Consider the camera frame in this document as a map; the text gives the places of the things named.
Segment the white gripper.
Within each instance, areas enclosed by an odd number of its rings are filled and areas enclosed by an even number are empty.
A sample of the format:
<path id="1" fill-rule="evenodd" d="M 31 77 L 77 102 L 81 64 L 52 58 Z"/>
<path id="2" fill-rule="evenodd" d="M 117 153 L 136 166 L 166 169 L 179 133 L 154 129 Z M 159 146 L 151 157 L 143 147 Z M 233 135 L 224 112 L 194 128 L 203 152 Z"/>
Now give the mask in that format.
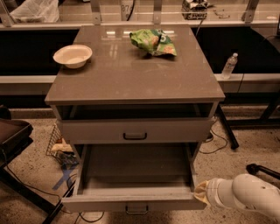
<path id="1" fill-rule="evenodd" d="M 223 178 L 205 180 L 195 187 L 193 195 L 207 205 L 230 208 L 234 204 L 232 184 L 232 180 Z"/>

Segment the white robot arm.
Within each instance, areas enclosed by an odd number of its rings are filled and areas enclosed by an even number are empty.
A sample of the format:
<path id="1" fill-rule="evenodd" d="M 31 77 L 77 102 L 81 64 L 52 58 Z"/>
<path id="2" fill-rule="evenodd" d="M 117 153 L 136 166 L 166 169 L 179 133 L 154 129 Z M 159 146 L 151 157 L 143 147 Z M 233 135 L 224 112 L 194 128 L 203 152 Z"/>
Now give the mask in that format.
<path id="1" fill-rule="evenodd" d="M 280 222 L 280 189 L 251 174 L 205 180 L 195 187 L 194 197 L 210 206 L 258 212 Z"/>

